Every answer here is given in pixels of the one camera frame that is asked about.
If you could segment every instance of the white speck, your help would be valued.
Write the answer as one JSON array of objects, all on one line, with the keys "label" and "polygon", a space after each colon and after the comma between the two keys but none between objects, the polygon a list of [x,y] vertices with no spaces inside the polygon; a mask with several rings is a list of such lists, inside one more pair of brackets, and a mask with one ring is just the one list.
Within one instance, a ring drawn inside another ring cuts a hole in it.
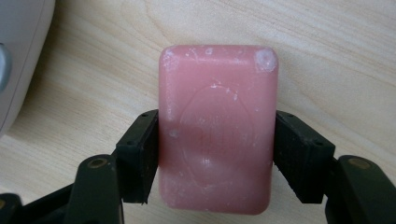
[{"label": "white speck", "polygon": [[213,53],[213,49],[212,48],[208,48],[205,50],[205,54],[207,55],[211,55]]},{"label": "white speck", "polygon": [[277,64],[275,53],[271,49],[258,50],[254,55],[254,62],[258,73],[272,72]]},{"label": "white speck", "polygon": [[216,81],[219,85],[221,85],[220,80],[216,79],[216,78],[212,78],[214,81]]},{"label": "white speck", "polygon": [[198,123],[199,124],[203,124],[203,123],[205,123],[206,122],[206,119],[203,119],[203,118],[199,118],[198,119]]},{"label": "white speck", "polygon": [[212,161],[211,161],[209,158],[203,158],[203,159],[202,159],[202,165],[203,165],[205,168],[209,168],[209,167],[212,166]]},{"label": "white speck", "polygon": [[171,117],[172,116],[172,108],[169,106],[167,109],[166,109],[166,113],[167,113],[167,117]]},{"label": "white speck", "polygon": [[178,67],[178,59],[175,56],[175,53],[172,51],[173,47],[165,50],[163,54],[163,67],[166,71],[175,70]]},{"label": "white speck", "polygon": [[173,137],[173,138],[178,138],[178,130],[172,129],[172,130],[169,132],[169,136],[171,136],[171,137]]},{"label": "white speck", "polygon": [[190,49],[190,52],[194,55],[195,60],[198,60],[198,54],[196,52],[196,49]]}]

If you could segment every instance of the soap residue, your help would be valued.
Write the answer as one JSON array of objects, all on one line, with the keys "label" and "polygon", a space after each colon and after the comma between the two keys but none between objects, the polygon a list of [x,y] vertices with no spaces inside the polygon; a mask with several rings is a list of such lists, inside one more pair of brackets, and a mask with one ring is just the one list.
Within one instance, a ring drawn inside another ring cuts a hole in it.
[{"label": "soap residue", "polygon": [[170,47],[163,53],[163,67],[167,72],[176,70],[179,63],[178,58],[175,57],[175,53],[172,49],[173,47]]},{"label": "soap residue", "polygon": [[173,129],[169,132],[169,136],[173,137],[173,138],[178,138],[178,130]]},{"label": "soap residue", "polygon": [[207,54],[207,55],[211,55],[212,53],[213,53],[213,48],[207,48],[205,50],[205,54]]},{"label": "soap residue", "polygon": [[276,68],[276,56],[274,51],[271,49],[261,49],[256,51],[254,62],[258,73],[274,71]]},{"label": "soap residue", "polygon": [[195,61],[197,61],[198,60],[198,54],[197,54],[196,49],[195,48],[189,49],[189,51],[186,53],[186,56],[190,57],[190,53],[192,53]]},{"label": "soap residue", "polygon": [[202,165],[203,165],[205,168],[210,168],[210,167],[212,166],[212,161],[211,161],[208,157],[204,157],[204,158],[202,159]]}]

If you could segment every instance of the wood grain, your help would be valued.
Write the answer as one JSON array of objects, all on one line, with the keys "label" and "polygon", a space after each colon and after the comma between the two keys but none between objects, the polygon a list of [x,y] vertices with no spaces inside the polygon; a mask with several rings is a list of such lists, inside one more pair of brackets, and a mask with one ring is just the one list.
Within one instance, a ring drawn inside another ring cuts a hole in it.
[{"label": "wood grain", "polygon": [[[396,2],[58,1],[23,108],[0,139],[0,191],[29,203],[74,181],[84,159],[110,153],[142,112],[158,107],[158,58],[176,44],[273,47],[278,109],[376,162],[396,183]],[[126,223],[326,223],[275,168],[261,215],[126,204]]]}]

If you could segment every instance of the screw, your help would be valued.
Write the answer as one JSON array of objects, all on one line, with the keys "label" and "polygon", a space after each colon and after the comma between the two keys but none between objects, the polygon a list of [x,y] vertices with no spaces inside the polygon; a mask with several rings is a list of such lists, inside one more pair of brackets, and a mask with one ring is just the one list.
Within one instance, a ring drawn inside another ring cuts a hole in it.
[{"label": "screw", "polygon": [[6,206],[6,201],[0,199],[0,210],[3,209],[5,206]]},{"label": "screw", "polygon": [[96,168],[102,167],[102,166],[104,166],[106,164],[107,164],[107,160],[106,159],[98,158],[98,159],[94,159],[94,160],[90,161],[88,163],[88,167],[90,167],[92,169],[96,169]]},{"label": "screw", "polygon": [[367,161],[358,159],[358,158],[352,158],[347,161],[349,162],[349,164],[354,165],[358,168],[361,168],[362,170],[366,170],[371,167],[370,163],[368,163]]}]

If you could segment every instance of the light wood surface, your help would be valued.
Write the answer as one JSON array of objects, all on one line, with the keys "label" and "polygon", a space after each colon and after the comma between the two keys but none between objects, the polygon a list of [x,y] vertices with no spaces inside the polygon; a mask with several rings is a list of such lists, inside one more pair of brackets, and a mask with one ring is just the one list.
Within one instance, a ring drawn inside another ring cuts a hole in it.
[{"label": "light wood surface", "polygon": [[[0,192],[24,203],[74,181],[84,159],[111,153],[158,107],[158,59],[176,44],[273,47],[277,108],[376,162],[396,183],[396,2],[58,1],[21,113],[0,139]],[[158,193],[125,204],[126,223],[326,223],[274,168],[258,216],[173,210]]]}]

